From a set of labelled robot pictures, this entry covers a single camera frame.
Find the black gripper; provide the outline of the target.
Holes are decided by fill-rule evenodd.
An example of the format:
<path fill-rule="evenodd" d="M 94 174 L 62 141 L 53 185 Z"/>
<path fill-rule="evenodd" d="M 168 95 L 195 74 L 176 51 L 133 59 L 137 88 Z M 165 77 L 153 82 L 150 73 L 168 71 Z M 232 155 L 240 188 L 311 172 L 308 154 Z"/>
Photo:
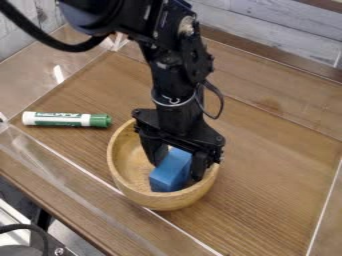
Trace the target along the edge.
<path fill-rule="evenodd" d="M 209 127 L 203 118 L 201 96 L 191 98 L 179 106 L 156 105 L 154 109 L 132 111 L 134 131 L 149 163 L 157 166 L 168 153 L 168 146 L 192 153 L 191 178 L 195 182 L 204 176 L 208 163 L 221 160 L 224 137 Z"/>

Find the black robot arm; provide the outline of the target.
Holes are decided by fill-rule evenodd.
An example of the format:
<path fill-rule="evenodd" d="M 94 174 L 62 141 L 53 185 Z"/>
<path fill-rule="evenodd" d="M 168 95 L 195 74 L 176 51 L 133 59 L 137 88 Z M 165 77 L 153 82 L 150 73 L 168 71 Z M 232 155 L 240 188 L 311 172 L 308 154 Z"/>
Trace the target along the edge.
<path fill-rule="evenodd" d="M 65 20 L 80 32 L 104 36 L 120 32 L 138 45 L 150 68 L 152 109 L 134 109 L 134 131 L 152 165 L 173 146 L 192 156 L 189 174 L 199 181 L 221 158 L 225 140 L 204 119 L 204 92 L 213 56 L 201 40 L 200 24 L 185 0 L 60 0 Z"/>

